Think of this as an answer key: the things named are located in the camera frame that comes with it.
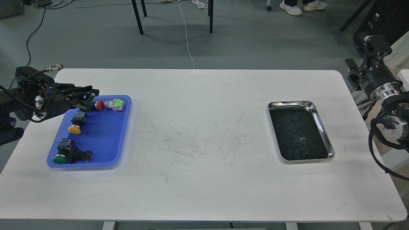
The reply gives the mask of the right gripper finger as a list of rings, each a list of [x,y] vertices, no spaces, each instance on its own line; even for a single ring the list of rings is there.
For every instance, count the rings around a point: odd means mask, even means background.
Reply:
[[[353,58],[346,59],[345,63],[349,71],[347,80],[352,85],[355,91],[363,90],[363,87],[362,87],[362,82],[363,82],[363,77],[364,77],[364,71],[363,71],[364,66],[362,65],[363,61],[361,62],[360,66],[356,64]]]
[[[392,53],[392,48],[383,35],[359,33],[358,41],[363,45],[361,66],[376,66],[384,63],[384,57]]]

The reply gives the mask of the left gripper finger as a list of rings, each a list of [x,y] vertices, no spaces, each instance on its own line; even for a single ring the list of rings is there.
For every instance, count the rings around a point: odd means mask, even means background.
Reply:
[[[73,109],[79,109],[80,111],[94,111],[96,110],[96,102],[94,96],[89,96],[87,98],[83,98],[77,104],[73,105]]]
[[[66,98],[88,98],[88,97],[95,97],[99,96],[99,90],[93,88],[93,86],[85,86],[85,87],[68,87],[64,90],[62,90],[62,93]]]

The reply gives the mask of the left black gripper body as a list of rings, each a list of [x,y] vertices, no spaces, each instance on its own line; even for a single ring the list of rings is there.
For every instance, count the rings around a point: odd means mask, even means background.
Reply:
[[[77,100],[73,97],[74,84],[56,83],[46,72],[62,70],[62,66],[51,66],[38,71],[32,67],[16,68],[17,88],[20,90],[24,104],[18,103],[16,116],[21,120],[50,119],[75,108]]]

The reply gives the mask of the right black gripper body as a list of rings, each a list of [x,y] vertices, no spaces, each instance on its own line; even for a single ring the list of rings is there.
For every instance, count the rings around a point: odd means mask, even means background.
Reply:
[[[359,66],[359,91],[363,91],[369,100],[403,101],[401,91],[403,82],[397,74],[382,62],[362,61]]]

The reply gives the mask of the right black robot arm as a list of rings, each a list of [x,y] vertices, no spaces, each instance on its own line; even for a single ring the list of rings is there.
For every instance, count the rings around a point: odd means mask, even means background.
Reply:
[[[357,66],[353,59],[346,59],[347,79],[369,100],[382,103],[379,114],[371,120],[371,132],[386,146],[408,150],[408,92],[401,90],[403,82],[384,63],[392,49],[382,35],[360,33],[358,42],[363,46],[363,61]]]

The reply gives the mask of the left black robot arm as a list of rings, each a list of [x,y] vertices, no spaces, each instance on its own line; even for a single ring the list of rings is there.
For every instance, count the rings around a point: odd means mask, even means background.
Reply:
[[[42,122],[70,109],[83,112],[104,109],[104,102],[95,101],[99,90],[92,86],[56,83],[46,75],[46,72],[62,69],[62,65],[53,65],[41,71],[29,66],[16,68],[17,87],[9,90],[1,87],[1,145],[22,138],[24,129],[16,127],[16,119],[25,121],[37,116],[38,122]]]

